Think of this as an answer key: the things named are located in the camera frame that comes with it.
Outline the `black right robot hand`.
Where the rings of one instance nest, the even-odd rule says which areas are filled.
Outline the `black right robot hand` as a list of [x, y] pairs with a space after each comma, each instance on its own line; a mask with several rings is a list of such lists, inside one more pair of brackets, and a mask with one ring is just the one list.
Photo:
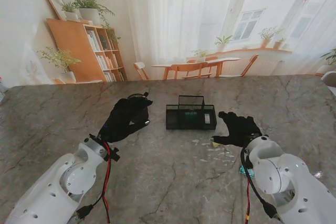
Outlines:
[[218, 116], [228, 128], [228, 136], [212, 136], [211, 140], [217, 144], [233, 145], [237, 147], [247, 146], [252, 140], [262, 136], [259, 127], [253, 117], [238, 116], [234, 112], [220, 111]]

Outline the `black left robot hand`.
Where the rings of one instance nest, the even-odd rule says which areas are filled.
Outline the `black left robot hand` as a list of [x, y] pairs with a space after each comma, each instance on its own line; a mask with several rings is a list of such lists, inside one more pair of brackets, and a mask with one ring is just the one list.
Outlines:
[[108, 143], [121, 141], [129, 135], [149, 125], [148, 107], [151, 100], [145, 97], [120, 99], [112, 111], [98, 136]]

